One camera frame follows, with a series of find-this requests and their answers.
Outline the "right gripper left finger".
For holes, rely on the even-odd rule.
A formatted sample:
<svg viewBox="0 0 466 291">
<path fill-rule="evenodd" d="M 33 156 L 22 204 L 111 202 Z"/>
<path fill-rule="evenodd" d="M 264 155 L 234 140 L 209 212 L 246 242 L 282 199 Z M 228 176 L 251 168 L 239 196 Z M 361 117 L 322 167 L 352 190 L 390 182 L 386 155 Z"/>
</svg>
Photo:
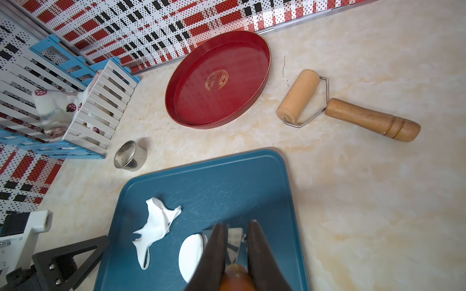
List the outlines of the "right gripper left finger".
<svg viewBox="0 0 466 291">
<path fill-rule="evenodd" d="M 185 291 L 219 291 L 226 268 L 228 228 L 216 224 Z"/>
</svg>

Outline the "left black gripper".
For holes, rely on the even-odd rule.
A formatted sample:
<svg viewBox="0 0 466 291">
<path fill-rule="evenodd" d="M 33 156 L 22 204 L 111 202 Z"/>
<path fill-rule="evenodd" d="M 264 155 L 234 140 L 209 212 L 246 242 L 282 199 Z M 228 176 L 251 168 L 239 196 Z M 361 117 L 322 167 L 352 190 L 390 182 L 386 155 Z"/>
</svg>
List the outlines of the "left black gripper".
<svg viewBox="0 0 466 291">
<path fill-rule="evenodd" d="M 75 291 L 101 261 L 108 236 L 36 253 L 33 265 L 6 275 L 7 291 Z"/>
</svg>

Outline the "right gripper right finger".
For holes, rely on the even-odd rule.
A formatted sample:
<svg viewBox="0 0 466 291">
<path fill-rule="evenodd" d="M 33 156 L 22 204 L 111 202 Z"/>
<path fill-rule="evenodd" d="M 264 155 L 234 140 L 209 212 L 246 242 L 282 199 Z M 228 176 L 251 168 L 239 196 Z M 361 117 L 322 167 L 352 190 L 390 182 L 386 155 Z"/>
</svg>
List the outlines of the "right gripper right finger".
<svg viewBox="0 0 466 291">
<path fill-rule="evenodd" d="M 248 274 L 258 291 L 291 291 L 256 220 L 248 225 Z"/>
</svg>

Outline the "teal plastic tray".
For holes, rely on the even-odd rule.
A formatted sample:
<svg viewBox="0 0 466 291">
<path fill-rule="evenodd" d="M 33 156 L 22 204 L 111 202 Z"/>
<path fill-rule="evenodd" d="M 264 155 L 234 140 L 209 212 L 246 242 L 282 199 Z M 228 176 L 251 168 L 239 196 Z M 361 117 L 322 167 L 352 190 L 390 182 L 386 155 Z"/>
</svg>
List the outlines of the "teal plastic tray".
<svg viewBox="0 0 466 291">
<path fill-rule="evenodd" d="M 148 219 L 146 201 L 158 198 L 182 213 L 169 233 L 150 246 L 150 264 L 138 264 L 133 241 Z M 263 149 L 155 172 L 123 187 L 109 230 L 109 245 L 95 283 L 97 291 L 182 291 L 178 266 L 182 242 L 224 223 L 246 229 L 260 223 L 279 268 L 295 291 L 309 280 L 285 161 Z"/>
</svg>

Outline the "wooden rolling pin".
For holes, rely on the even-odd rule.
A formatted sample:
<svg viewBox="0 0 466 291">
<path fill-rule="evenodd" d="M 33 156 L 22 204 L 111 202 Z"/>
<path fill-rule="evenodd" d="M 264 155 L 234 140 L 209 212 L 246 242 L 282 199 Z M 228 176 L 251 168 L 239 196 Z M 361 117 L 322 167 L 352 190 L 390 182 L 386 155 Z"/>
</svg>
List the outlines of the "wooden rolling pin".
<svg viewBox="0 0 466 291">
<path fill-rule="evenodd" d="M 322 81 L 325 83 L 326 106 L 312 114 L 304 122 L 299 123 L 298 119 L 301 113 Z M 287 126 L 299 129 L 322 113 L 404 143 L 414 141 L 421 132 L 421 125 L 412 120 L 366 109 L 341 99 L 331 98 L 328 78 L 318 75 L 313 70 L 305 69 L 301 71 L 282 100 L 276 110 L 276 115 Z"/>
</svg>

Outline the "white dough piece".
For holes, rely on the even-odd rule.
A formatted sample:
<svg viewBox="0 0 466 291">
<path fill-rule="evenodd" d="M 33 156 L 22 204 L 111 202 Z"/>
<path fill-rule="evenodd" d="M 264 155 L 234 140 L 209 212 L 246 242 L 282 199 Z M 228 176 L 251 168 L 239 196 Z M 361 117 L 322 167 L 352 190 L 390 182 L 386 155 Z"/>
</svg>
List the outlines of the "white dough piece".
<svg viewBox="0 0 466 291">
<path fill-rule="evenodd" d="M 170 232 L 171 224 L 182 213 L 181 206 L 170 210 L 157 198 L 148 199 L 146 204 L 148 207 L 147 222 L 141 229 L 133 233 L 140 237 L 132 241 L 136 248 L 138 264 L 142 270 L 149 267 L 150 246 L 163 239 Z"/>
</svg>

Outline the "round cut dough wrapper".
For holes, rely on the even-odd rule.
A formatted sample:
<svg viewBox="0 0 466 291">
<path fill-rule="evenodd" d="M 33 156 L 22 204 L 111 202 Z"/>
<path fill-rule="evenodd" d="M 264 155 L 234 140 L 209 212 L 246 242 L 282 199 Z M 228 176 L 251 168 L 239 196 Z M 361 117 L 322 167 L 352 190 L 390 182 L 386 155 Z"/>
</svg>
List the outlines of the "round cut dough wrapper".
<svg viewBox="0 0 466 291">
<path fill-rule="evenodd" d="M 189 283 L 192 279 L 204 251 L 204 237 L 202 234 L 188 236 L 180 247 L 178 266 L 182 278 Z"/>
</svg>

